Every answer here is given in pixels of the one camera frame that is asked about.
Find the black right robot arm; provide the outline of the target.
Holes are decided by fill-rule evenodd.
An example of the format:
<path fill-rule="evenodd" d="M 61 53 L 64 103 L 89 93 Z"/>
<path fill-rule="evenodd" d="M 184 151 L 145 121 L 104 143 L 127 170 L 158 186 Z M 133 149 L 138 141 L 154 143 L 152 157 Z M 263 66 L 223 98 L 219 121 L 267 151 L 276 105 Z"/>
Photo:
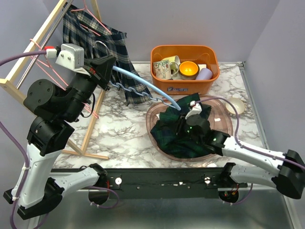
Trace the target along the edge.
<path fill-rule="evenodd" d="M 305 163 L 294 150 L 286 153 L 270 151 L 239 141 L 236 137 L 210 128 L 208 120 L 199 114 L 181 116 L 176 134 L 186 137 L 208 154 L 236 158 L 251 164 L 226 165 L 219 175 L 220 183 L 253 183 L 275 188 L 281 194 L 300 199 L 305 188 Z"/>

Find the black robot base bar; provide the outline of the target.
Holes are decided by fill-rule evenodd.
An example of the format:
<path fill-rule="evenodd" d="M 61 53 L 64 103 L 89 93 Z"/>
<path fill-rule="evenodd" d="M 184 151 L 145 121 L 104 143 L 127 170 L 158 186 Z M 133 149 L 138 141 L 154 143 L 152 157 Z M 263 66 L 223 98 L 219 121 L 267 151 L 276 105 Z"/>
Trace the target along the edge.
<path fill-rule="evenodd" d="M 218 190 L 247 187 L 234 182 L 222 167 L 108 168 L 102 187 L 121 199 L 218 198 Z"/>

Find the dark green plaid skirt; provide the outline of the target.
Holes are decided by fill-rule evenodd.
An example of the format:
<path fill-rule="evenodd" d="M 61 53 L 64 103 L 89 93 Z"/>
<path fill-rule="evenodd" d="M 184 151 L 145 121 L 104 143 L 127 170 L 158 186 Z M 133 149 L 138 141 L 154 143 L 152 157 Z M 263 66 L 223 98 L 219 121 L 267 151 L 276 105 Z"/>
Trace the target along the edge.
<path fill-rule="evenodd" d="M 168 107 L 160 113 L 159 120 L 151 129 L 150 133 L 157 146 L 166 154 L 180 159 L 199 158 L 209 155 L 204 148 L 201 139 L 203 133 L 195 136 L 195 133 L 184 126 L 185 117 L 190 111 L 190 102 L 199 101 L 200 96 L 194 93 L 177 100 L 181 110 Z"/>

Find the light blue plastic hanger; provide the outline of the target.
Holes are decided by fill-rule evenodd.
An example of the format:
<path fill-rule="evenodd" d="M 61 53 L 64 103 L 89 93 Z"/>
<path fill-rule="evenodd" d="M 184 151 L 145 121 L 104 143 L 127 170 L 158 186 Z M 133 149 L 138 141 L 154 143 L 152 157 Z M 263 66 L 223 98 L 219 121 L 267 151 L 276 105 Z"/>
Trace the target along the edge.
<path fill-rule="evenodd" d="M 159 98 L 159 97 L 153 98 L 153 97 L 149 96 L 149 94 L 146 93 L 146 92 L 140 93 L 140 92 L 136 91 L 132 87 L 124 87 L 123 84 L 121 84 L 121 83 L 112 83 L 112 82 L 110 82 L 112 86 L 114 86 L 116 88 L 122 88 L 123 90 L 128 91 L 128 92 L 133 92 L 133 93 L 135 93 L 135 94 L 137 94 L 138 96 L 141 96 L 141 97 L 147 96 L 148 98 L 150 98 L 150 100 L 153 100 L 153 101 L 156 101 L 156 102 L 157 101 L 161 101 L 164 105 L 167 105 L 167 106 L 169 106 L 171 108 L 174 108 L 174 109 L 176 109 L 178 111 L 181 111 L 181 107 L 177 104 L 177 102 L 173 98 L 171 98 L 168 94 L 163 92 L 161 89 L 159 89 L 158 87 L 156 87 L 152 83 L 150 83 L 150 82 L 144 80 L 143 78 L 133 74 L 132 72 L 124 70 L 124 69 L 122 69 L 120 67 L 113 66 L 112 69 L 117 71 L 117 72 L 119 72 L 119 73 L 121 73 L 121 74 L 124 74 L 124 75 L 134 79 L 135 81 L 137 81 L 139 83 L 142 83 L 143 85 L 145 85 L 145 86 L 147 86 L 149 88 L 151 88 L 153 91 L 155 91 L 156 93 L 158 93 L 161 96 L 163 96 L 164 99 L 163 98 Z"/>

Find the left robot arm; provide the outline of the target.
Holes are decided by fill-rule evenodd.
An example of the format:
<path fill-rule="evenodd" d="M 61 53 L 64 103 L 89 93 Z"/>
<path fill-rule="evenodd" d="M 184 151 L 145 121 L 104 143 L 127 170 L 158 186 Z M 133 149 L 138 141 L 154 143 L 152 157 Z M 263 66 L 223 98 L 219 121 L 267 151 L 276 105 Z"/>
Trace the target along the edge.
<path fill-rule="evenodd" d="M 63 178 L 50 176 L 53 164 L 74 132 L 86 103 L 94 101 L 97 86 L 108 87 L 115 64 L 112 55 L 85 60 L 84 73 L 76 73 L 66 89 L 47 79 L 35 81 L 28 89 L 24 105 L 35 114 L 28 135 L 25 168 L 15 188 L 4 198 L 18 204 L 18 215 L 30 219 L 54 210 L 62 199 L 85 187 L 106 188 L 107 173 L 98 164 Z"/>

